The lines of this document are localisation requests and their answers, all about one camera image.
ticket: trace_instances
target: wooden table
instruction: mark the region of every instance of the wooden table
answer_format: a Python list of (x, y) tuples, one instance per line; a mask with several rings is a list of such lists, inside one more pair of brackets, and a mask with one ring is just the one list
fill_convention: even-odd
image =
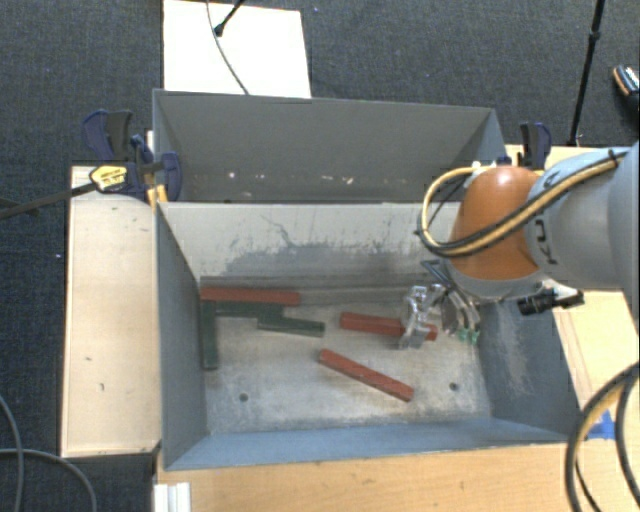
[[(554, 148), (548, 164), (582, 151), (588, 150)], [(582, 404), (638, 359), (638, 335), (622, 294), (588, 292), (584, 306), (554, 316)], [(639, 413), (636, 390), (627, 438), (637, 473)], [(559, 444), (168, 473), (159, 458), (157, 476), (159, 483), (190, 482), (194, 512), (566, 511), (564, 454)], [(603, 510), (637, 510), (613, 441), (587, 442), (581, 464)], [(584, 507), (589, 510), (586, 500)]]

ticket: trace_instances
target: dark carpet floor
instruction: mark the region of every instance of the dark carpet floor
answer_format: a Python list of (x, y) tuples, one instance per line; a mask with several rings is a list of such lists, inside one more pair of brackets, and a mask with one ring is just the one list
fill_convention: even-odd
[[(303, 14), (312, 93), (494, 107), (508, 142), (518, 123), (569, 132), (593, 2), (562, 0), (265, 0)], [(67, 186), (73, 160), (92, 155), (79, 124), (97, 109), (135, 112), (151, 126), (162, 85), (160, 0), (3, 0), (0, 3), (0, 196), (28, 201)], [(638, 138), (611, 84), (611, 67), (637, 66), (637, 0), (610, 0), (580, 133), (584, 145)], [(64, 204), (0, 221), (0, 394), (25, 446), (58, 443), (65, 294)], [(0, 448), (11, 447), (0, 418)], [(151, 457), (81, 461), (102, 511), (150, 506)], [(0, 511), (13, 503), (15, 461), (0, 460)], [(29, 463), (25, 511), (88, 510), (79, 483)]]

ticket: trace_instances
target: blue tape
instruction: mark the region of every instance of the blue tape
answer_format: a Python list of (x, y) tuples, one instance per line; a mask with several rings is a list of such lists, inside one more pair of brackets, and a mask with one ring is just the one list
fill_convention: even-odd
[(611, 419), (609, 411), (605, 411), (600, 420), (591, 427), (587, 439), (615, 439), (615, 422)]

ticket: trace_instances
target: bin floor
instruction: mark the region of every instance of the bin floor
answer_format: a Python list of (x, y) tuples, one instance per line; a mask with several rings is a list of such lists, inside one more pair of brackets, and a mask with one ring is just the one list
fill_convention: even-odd
[[(257, 320), (218, 318), (220, 367), (205, 377), (212, 434), (432, 422), (491, 415), (477, 347), (440, 333), (420, 349), (343, 330), (340, 313), (398, 317), (400, 304), (286, 308), (326, 323), (322, 338), (261, 331)], [(328, 348), (415, 389), (405, 403), (317, 362)]]

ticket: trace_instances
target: gray metal bin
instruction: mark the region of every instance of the gray metal bin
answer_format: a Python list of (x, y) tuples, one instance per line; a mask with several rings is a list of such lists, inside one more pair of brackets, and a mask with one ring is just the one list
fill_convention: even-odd
[[(167, 469), (566, 438), (578, 402), (550, 314), (486, 307), (477, 346), (441, 334), (406, 351), (338, 325), (342, 311), (398, 316), (424, 282), (429, 254), (413, 235), (424, 186), (504, 153), (492, 110), (156, 91), (154, 132), (185, 173), (181, 201), (156, 216)], [(445, 206), (437, 236), (456, 208)], [(220, 366), (205, 372), (203, 284), (295, 289), (302, 304), (287, 316), (324, 322), (324, 337), (220, 318)], [(320, 366), (321, 348), (410, 384), (414, 399)]]

